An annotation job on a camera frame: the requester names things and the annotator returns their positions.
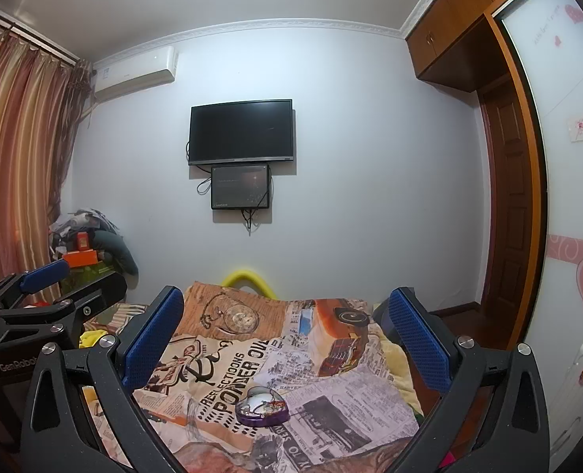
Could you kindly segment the purple heart-shaped jewelry box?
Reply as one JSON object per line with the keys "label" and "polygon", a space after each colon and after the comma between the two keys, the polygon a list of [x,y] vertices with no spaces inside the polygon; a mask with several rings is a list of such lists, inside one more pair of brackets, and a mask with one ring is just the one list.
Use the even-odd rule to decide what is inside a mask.
{"label": "purple heart-shaped jewelry box", "polygon": [[281,425],[290,419],[290,409],[284,398],[270,387],[251,387],[235,406],[235,416],[241,425],[266,428]]}

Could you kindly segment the green bag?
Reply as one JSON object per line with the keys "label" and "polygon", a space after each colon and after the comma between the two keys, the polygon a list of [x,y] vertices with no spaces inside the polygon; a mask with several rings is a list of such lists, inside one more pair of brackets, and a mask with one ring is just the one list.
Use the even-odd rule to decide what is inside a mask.
{"label": "green bag", "polygon": [[127,288],[123,276],[103,262],[71,268],[67,277],[60,281],[60,293],[64,298],[82,298],[96,291],[118,295],[123,288]]}

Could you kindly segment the yellow cloth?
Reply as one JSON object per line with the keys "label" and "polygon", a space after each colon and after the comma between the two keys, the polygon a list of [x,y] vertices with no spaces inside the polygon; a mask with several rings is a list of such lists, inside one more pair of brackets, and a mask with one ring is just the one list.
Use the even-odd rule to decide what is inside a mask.
{"label": "yellow cloth", "polygon": [[107,335],[108,332],[105,330],[90,330],[85,331],[80,335],[78,339],[78,348],[85,349],[85,348],[92,348],[103,338],[103,336]]}

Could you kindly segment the orange box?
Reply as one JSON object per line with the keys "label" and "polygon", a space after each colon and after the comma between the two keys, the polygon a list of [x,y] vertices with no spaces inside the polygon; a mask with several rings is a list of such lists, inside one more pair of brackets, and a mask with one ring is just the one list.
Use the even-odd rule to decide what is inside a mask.
{"label": "orange box", "polygon": [[63,259],[71,269],[93,266],[99,263],[98,253],[94,249],[67,252],[63,255]]}

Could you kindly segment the pile of clothes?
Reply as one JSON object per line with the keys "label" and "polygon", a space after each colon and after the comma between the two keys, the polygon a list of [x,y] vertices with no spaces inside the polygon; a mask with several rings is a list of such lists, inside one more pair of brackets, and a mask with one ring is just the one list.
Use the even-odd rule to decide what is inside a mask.
{"label": "pile of clothes", "polygon": [[98,262],[138,276],[137,263],[118,227],[98,209],[78,209],[60,217],[50,226],[49,245],[54,259],[95,251]]}

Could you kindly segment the yellow neck pillow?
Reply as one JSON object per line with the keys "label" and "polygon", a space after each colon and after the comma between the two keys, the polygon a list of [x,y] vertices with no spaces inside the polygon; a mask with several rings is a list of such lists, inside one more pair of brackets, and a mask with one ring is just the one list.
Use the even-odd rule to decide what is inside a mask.
{"label": "yellow neck pillow", "polygon": [[249,269],[239,269],[231,272],[221,283],[224,287],[236,287],[239,284],[250,284],[261,296],[275,300],[278,298],[269,284],[256,272]]}

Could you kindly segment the newspaper print bed cover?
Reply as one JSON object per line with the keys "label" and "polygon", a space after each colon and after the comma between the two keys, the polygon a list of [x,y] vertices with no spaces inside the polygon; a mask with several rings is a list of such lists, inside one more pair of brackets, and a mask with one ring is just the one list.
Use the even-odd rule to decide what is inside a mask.
{"label": "newspaper print bed cover", "polygon": [[[241,425],[235,406],[270,387],[278,426]],[[368,303],[282,301],[194,283],[174,335],[133,393],[190,472],[383,472],[423,412],[404,350]]]}

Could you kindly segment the dark blue bag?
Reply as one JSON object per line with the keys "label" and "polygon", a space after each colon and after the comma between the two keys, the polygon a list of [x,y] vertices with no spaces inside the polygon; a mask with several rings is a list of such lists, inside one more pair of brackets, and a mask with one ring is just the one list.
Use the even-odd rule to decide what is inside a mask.
{"label": "dark blue bag", "polygon": [[396,331],[389,314],[389,300],[383,300],[382,303],[376,304],[374,307],[372,318],[379,325],[383,335],[386,336],[389,342],[401,345],[402,341],[400,335]]}

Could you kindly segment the striped curtain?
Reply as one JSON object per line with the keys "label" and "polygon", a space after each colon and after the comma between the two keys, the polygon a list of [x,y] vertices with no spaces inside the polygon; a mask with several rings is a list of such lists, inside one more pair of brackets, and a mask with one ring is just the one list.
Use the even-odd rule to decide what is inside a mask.
{"label": "striped curtain", "polygon": [[0,26],[0,280],[51,260],[91,74]]}

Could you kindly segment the white air conditioner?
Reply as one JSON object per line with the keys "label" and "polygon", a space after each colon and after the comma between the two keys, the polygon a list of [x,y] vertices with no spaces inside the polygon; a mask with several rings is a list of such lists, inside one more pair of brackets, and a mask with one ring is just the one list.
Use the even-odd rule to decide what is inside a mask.
{"label": "white air conditioner", "polygon": [[172,83],[176,78],[178,51],[164,46],[119,60],[97,70],[95,101],[104,102],[137,91]]}

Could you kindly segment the wooden wardrobe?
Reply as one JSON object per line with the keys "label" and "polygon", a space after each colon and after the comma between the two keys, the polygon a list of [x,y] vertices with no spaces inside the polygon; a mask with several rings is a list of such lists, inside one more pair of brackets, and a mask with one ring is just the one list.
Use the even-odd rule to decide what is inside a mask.
{"label": "wooden wardrobe", "polygon": [[483,121],[490,224],[478,321],[483,345],[527,334],[545,255],[547,190],[528,80],[497,19],[511,0],[420,0],[403,24],[419,80],[473,93]]}

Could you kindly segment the small black wall screen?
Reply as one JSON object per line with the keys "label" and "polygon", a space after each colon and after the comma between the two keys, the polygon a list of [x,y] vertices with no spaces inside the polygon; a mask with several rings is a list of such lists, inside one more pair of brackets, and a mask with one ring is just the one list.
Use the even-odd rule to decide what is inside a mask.
{"label": "small black wall screen", "polygon": [[242,210],[270,205],[268,164],[234,164],[211,169],[211,208]]}

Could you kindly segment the black wall television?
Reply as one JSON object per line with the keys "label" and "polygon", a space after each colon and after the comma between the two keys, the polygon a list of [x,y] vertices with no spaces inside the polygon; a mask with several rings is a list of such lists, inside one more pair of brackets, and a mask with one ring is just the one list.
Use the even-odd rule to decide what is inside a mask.
{"label": "black wall television", "polygon": [[191,108],[191,166],[294,158],[295,125],[290,99],[221,102]]}

